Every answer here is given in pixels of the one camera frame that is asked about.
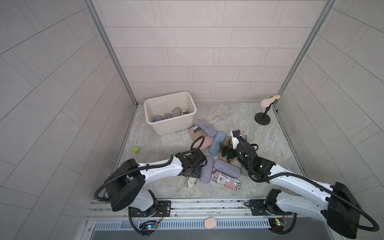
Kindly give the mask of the grey rectangular fabric case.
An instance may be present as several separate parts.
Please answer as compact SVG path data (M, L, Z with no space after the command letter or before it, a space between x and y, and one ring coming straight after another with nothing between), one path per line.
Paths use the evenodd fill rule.
M172 109L171 115L173 118L180 116L181 115L181 108L176 107L176 108Z

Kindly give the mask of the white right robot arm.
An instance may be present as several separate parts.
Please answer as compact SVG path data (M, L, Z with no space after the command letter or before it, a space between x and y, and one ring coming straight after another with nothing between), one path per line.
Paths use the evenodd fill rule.
M295 195L271 190L265 199L267 211L272 215L291 212L326 223L339 235L355 239L359 230L378 232L379 224L358 204L348 187L311 180L292 173L273 161L258 156L257 144L249 144L241 131L231 132L232 142L220 144L220 150L236 158L255 183L271 183L286 188Z

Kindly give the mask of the newspaper print case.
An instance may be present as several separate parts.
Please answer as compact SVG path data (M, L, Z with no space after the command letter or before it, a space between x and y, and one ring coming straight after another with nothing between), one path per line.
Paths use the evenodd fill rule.
M189 111L188 111L188 110L185 110L185 109L182 109L182 110L180 111L180 113L181 113L181 115L187 115L187 114L189 114Z

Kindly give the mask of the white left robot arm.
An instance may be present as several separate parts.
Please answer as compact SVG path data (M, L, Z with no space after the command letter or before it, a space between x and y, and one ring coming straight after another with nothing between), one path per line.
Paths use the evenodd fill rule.
M131 207L140 210L145 216L152 216L159 203L154 193L144 190L144 186L168 177L199 178L207 163L207 157L197 149L177 153L167 160L150 164L138 164L135 159L130 159L97 188L94 199L110 203L114 212Z

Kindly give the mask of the cream patterned glasses case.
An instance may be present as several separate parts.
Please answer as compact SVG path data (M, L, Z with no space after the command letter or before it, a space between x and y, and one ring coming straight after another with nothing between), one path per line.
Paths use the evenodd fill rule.
M194 188L196 186L196 183L197 183L197 178L193 178L193 177L186 178L187 188Z

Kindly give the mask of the blue oval case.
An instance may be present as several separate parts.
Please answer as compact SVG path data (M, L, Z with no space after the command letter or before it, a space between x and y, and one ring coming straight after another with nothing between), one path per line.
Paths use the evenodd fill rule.
M159 122L159 121L162 121L164 118L162 115L156 115L154 116L154 122Z

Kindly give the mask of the dark grey oval case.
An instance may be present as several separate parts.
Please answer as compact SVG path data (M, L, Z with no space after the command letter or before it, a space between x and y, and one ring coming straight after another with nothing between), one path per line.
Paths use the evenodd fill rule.
M172 118L172 114L166 113L164 114L164 120Z

